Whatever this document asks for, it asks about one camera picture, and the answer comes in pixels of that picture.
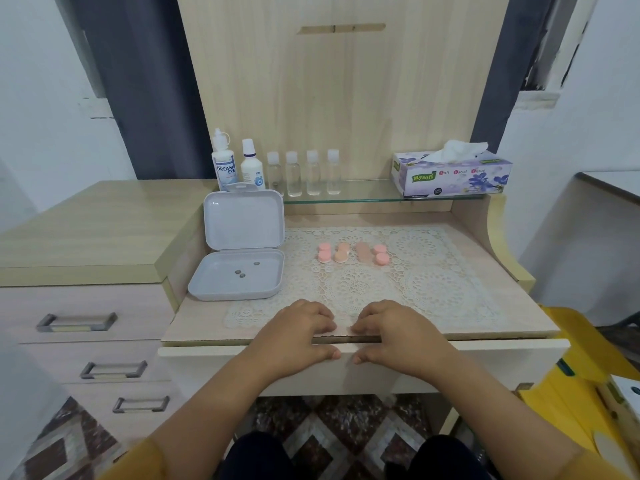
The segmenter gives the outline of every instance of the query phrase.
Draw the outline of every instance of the hand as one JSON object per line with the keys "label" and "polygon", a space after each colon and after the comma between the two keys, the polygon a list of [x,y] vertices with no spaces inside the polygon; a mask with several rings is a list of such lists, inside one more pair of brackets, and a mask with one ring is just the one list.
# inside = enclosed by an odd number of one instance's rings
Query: hand
{"label": "hand", "polygon": [[354,363],[377,363],[430,383],[458,353],[427,318],[388,299],[365,306],[351,330],[382,337],[381,344],[358,350]]}
{"label": "hand", "polygon": [[251,357],[270,384],[315,363],[340,358],[340,350],[332,345],[311,345],[316,333],[335,328],[329,308],[299,299],[276,313],[242,355]]}

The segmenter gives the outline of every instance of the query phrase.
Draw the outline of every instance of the pulled-out drawer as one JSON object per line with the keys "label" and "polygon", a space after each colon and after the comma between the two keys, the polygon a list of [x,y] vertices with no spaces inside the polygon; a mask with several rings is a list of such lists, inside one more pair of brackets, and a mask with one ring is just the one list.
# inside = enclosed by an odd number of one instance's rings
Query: pulled-out drawer
{"label": "pulled-out drawer", "polygon": [[60,383],[171,380],[158,360],[159,340],[25,344],[23,348]]}
{"label": "pulled-out drawer", "polygon": [[[569,348],[564,339],[465,340],[452,342],[482,364],[496,379],[515,390],[521,383],[537,383]],[[334,344],[338,360],[315,364],[294,376],[274,382],[262,395],[402,394],[435,392],[429,384],[380,365],[354,365],[353,354],[364,345]],[[161,347],[172,381],[191,397],[244,346]]]}
{"label": "pulled-out drawer", "polygon": [[68,384],[67,390],[120,443],[138,443],[184,404],[171,382]]}
{"label": "pulled-out drawer", "polygon": [[0,288],[0,303],[21,344],[157,340],[175,314],[160,283]]}

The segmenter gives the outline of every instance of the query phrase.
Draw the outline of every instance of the lace tablecloth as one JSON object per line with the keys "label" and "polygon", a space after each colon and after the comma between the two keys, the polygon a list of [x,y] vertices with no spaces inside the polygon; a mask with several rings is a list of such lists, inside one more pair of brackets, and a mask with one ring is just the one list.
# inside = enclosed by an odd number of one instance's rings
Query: lace tablecloth
{"label": "lace tablecloth", "polygon": [[[363,264],[355,250],[346,263],[316,260],[317,246],[358,241],[385,244],[388,266]],[[327,227],[287,229],[282,289],[267,299],[235,301],[225,317],[229,328],[261,326],[299,298],[320,301],[342,325],[351,325],[363,307],[393,299],[429,317],[436,326],[470,319],[498,325],[504,320],[475,272],[439,226]]]}

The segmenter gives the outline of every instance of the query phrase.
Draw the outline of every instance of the metal drawer handle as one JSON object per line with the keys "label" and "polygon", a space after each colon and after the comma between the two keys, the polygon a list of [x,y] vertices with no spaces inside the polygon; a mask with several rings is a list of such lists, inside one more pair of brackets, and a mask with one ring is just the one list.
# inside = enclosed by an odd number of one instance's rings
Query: metal drawer handle
{"label": "metal drawer handle", "polygon": [[58,325],[55,324],[55,320],[60,317],[54,314],[48,314],[40,323],[36,325],[36,330],[40,332],[52,332],[52,331],[106,331],[111,328],[118,316],[115,313],[109,314],[102,323],[98,324],[78,324],[78,325]]}
{"label": "metal drawer handle", "polygon": [[[82,372],[80,372],[80,379],[96,379],[96,376],[101,378],[122,378],[125,379],[138,379],[142,377],[142,373],[147,368],[147,361],[143,360],[139,364],[137,364],[136,370],[134,372],[91,372],[93,368],[96,366],[95,362],[88,362]],[[109,363],[104,364],[103,367],[128,367],[128,366],[136,366],[134,363]]]}
{"label": "metal drawer handle", "polygon": [[[116,414],[124,414],[124,413],[139,413],[142,411],[149,411],[152,413],[163,413],[166,410],[167,405],[169,404],[169,401],[171,400],[171,398],[167,395],[165,395],[162,399],[125,399],[124,397],[119,397],[118,400],[116,401],[116,405],[113,407],[113,412]],[[162,401],[162,403],[160,404],[160,406],[158,406],[157,408],[153,408],[153,407],[131,407],[131,408],[123,408],[122,405],[124,404],[124,402],[127,403],[146,403],[148,401]]]}

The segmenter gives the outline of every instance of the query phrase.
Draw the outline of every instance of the white tissue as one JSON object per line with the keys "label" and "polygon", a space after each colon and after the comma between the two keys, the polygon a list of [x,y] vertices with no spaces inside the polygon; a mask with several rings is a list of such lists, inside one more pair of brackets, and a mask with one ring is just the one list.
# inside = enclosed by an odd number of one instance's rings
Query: white tissue
{"label": "white tissue", "polygon": [[476,155],[486,151],[488,143],[466,143],[457,139],[450,139],[444,144],[444,148],[421,158],[424,162],[433,163],[457,163],[473,160]]}

